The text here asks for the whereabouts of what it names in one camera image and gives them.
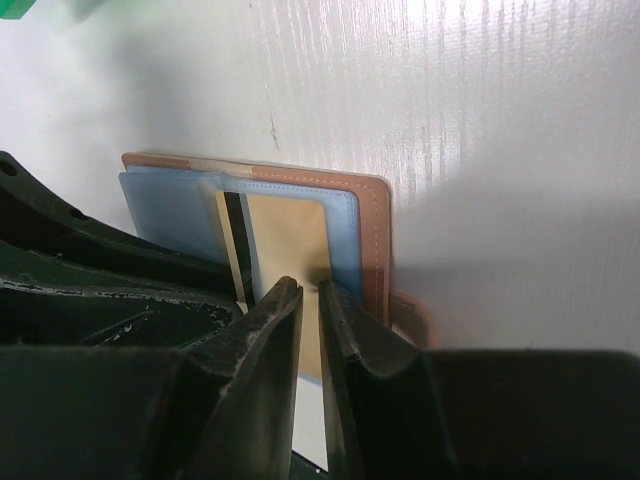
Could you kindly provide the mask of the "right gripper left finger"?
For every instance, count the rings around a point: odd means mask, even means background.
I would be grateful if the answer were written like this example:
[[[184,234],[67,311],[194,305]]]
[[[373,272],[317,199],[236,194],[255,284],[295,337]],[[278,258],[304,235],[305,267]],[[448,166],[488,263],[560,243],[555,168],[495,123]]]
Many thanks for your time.
[[[185,478],[288,477],[302,300],[302,287],[284,276],[199,348],[207,377],[195,398]]]

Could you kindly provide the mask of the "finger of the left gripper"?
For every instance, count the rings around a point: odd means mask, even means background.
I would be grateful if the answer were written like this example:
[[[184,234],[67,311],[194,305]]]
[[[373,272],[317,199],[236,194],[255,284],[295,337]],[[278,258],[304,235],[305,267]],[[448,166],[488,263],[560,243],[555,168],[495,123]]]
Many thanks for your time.
[[[228,266],[113,228],[67,203],[1,153],[1,240],[83,267],[235,297]]]
[[[241,315],[225,296],[21,249],[1,252],[4,345],[183,347],[214,336]]]

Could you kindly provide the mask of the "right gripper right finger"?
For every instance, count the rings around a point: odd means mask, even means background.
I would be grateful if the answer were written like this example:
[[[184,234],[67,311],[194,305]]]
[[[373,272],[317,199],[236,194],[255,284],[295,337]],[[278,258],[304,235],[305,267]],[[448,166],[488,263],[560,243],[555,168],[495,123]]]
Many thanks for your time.
[[[319,308],[330,477],[449,478],[450,436],[428,355],[337,283],[321,283]]]

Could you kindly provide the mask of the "gold card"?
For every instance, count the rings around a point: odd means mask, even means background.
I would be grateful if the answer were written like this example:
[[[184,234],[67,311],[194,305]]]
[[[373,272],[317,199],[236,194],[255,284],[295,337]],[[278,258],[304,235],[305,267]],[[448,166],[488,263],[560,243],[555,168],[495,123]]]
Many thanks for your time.
[[[241,308],[256,306],[282,277],[303,288],[299,373],[319,381],[319,284],[331,278],[322,204],[265,194],[215,194]]]

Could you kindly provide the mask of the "tan leather card holder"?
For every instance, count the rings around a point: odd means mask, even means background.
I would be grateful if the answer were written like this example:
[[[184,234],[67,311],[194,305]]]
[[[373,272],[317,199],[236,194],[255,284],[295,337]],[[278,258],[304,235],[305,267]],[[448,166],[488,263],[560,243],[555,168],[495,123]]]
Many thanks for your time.
[[[434,347],[436,327],[430,312],[416,300],[391,290],[391,193],[380,177],[287,165],[237,160],[172,156],[148,152],[122,155],[125,168],[168,167],[178,170],[224,172],[237,178],[267,180],[353,193],[358,203],[361,235],[362,302],[365,309],[419,348]]]

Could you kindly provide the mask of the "green plastic bin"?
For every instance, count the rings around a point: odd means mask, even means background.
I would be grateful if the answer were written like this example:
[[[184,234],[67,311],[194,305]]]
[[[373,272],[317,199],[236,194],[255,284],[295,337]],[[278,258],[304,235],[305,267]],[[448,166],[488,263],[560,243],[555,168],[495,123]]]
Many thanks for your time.
[[[1,19],[17,21],[22,19],[37,3],[36,0],[1,0]],[[103,4],[104,0],[69,0],[62,1],[76,21],[88,18]]]

